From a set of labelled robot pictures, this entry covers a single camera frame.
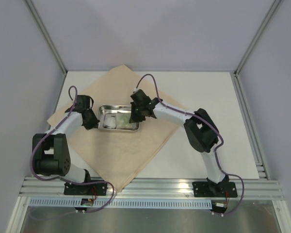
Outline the stainless steel tray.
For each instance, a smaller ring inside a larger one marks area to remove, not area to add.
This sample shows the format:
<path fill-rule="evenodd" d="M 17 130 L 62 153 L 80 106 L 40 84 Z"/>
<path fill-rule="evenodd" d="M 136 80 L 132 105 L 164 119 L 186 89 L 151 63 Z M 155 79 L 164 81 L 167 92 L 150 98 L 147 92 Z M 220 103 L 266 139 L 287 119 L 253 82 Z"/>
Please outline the stainless steel tray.
<path fill-rule="evenodd" d="M 98 109 L 97 118 L 100 121 L 98 129 L 107 132 L 117 133 L 135 133 L 139 129 L 139 123 L 131 123 L 131 129 L 108 129 L 103 127 L 103 121 L 106 115 L 126 114 L 131 115 L 131 106 L 126 105 L 101 105 Z"/>

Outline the white gauze pad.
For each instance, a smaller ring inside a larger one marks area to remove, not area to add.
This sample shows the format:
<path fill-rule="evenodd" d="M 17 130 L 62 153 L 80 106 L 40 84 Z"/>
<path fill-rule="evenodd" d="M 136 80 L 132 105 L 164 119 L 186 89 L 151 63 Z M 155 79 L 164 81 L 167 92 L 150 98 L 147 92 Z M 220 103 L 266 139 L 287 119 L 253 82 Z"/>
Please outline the white gauze pad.
<path fill-rule="evenodd" d="M 115 129 L 116 117 L 114 115 L 106 115 L 103 121 L 103 127 L 108 129 Z"/>

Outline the green sachet packet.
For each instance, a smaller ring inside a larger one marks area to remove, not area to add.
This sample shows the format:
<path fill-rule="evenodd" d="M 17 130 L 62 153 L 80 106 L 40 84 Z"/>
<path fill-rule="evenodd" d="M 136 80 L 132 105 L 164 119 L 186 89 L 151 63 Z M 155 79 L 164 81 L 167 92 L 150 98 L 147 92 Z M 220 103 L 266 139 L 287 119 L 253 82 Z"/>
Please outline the green sachet packet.
<path fill-rule="evenodd" d="M 116 128 L 117 129 L 131 129 L 132 124 L 129 122 L 130 116 L 126 114 L 116 114 Z"/>

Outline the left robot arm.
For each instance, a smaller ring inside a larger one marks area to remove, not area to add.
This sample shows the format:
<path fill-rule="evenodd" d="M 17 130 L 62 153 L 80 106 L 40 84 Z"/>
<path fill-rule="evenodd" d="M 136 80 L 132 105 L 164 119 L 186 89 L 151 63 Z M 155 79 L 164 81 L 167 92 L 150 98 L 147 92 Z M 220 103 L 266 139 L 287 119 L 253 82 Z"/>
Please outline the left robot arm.
<path fill-rule="evenodd" d="M 73 183 L 82 195 L 91 191 L 89 172 L 72 164 L 67 140 L 80 127 L 86 130 L 98 127 L 93 104 L 92 97 L 78 95 L 57 126 L 33 136 L 30 169 L 34 177 L 42 181 L 62 179 Z"/>

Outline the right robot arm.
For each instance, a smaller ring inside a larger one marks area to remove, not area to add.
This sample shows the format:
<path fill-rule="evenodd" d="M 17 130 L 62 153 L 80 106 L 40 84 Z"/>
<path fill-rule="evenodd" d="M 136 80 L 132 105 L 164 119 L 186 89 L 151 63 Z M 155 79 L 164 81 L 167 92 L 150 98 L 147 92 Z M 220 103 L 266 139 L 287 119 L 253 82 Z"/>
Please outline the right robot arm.
<path fill-rule="evenodd" d="M 143 90 L 131 94 L 130 122 L 142 122 L 147 117 L 164 119 L 184 128 L 190 145 L 199 152 L 207 170 L 209 191 L 219 197 L 226 192 L 229 178 L 218 166 L 214 147 L 218 145 L 219 131 L 204 109 L 187 112 L 164 102 L 156 97 L 151 99 Z"/>

